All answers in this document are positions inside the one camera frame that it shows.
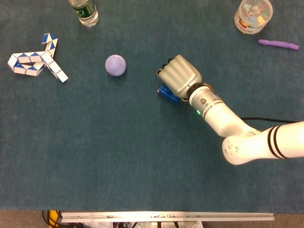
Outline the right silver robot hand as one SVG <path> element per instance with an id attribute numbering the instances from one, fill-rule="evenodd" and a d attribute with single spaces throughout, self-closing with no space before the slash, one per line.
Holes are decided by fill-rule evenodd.
<path id="1" fill-rule="evenodd" d="M 188 100 L 190 89 L 202 84 L 200 72 L 182 55 L 177 55 L 157 71 L 157 76 L 179 98 Z"/>

